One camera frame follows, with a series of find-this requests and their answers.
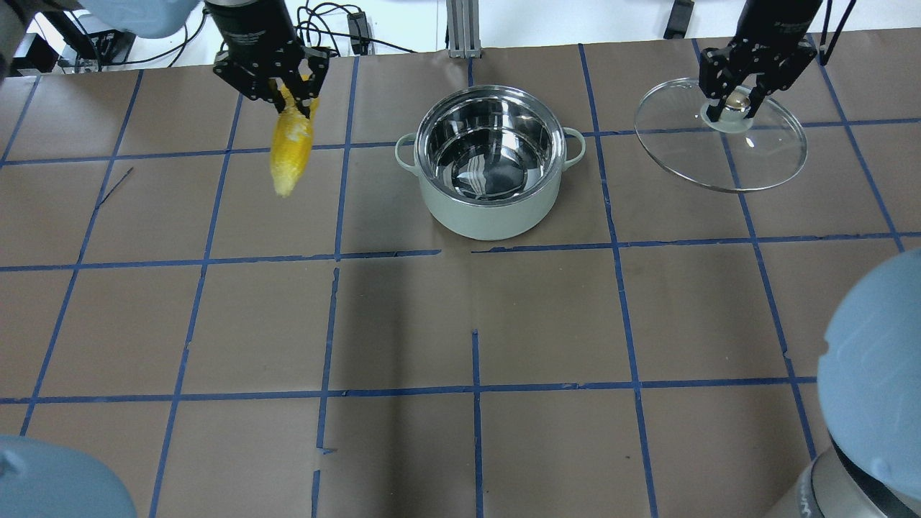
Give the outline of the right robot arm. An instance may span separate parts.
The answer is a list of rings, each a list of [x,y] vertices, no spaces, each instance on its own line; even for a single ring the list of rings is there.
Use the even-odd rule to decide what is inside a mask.
[[[833,45],[806,40],[819,1],[748,1],[726,47],[701,53],[703,120],[744,132]],[[864,276],[825,332],[817,394],[831,446],[769,509],[770,517],[917,517],[920,447],[919,250]]]

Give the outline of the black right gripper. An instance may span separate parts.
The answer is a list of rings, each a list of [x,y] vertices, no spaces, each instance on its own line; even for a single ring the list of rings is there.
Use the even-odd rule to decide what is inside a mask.
[[[749,76],[756,84],[748,96],[748,118],[756,117],[775,91],[786,91],[819,55],[807,38],[820,1],[747,1],[735,35],[723,48],[700,52],[699,86],[709,105],[707,121],[718,122],[733,89]]]

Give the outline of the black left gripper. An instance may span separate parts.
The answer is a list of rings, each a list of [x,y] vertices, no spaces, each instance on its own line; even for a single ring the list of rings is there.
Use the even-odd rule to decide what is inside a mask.
[[[224,48],[213,71],[248,99],[269,101],[277,114],[286,108],[285,86],[296,108],[312,118],[313,105],[331,61],[332,50],[309,47],[297,36],[283,1],[207,1]]]

